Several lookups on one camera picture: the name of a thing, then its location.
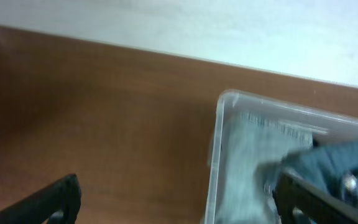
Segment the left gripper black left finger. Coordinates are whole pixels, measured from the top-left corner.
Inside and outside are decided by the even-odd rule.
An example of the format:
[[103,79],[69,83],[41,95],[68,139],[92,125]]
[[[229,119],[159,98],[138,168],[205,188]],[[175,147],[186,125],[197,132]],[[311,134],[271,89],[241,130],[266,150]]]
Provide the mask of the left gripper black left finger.
[[74,223],[81,207],[76,174],[68,174],[0,211],[0,223]]

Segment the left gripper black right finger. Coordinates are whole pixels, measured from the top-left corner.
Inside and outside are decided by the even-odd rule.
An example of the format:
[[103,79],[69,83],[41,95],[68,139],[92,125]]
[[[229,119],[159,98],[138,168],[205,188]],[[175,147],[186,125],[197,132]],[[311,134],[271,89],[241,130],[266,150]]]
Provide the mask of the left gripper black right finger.
[[299,219],[293,213],[297,208],[306,221],[358,224],[357,209],[287,172],[281,174],[273,198],[282,223],[298,223]]

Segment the blue cloth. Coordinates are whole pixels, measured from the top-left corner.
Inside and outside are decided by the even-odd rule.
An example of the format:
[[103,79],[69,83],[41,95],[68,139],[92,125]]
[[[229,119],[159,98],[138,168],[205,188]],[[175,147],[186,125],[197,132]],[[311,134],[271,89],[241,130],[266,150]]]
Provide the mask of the blue cloth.
[[358,209],[358,141],[320,146],[288,156],[280,170]]

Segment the light blue jeans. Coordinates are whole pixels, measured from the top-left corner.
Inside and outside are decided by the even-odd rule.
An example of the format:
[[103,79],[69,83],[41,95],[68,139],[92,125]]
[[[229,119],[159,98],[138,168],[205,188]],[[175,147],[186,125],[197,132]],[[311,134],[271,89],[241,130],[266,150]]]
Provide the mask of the light blue jeans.
[[240,112],[224,133],[216,223],[274,223],[265,178],[287,155],[309,149],[312,132]]

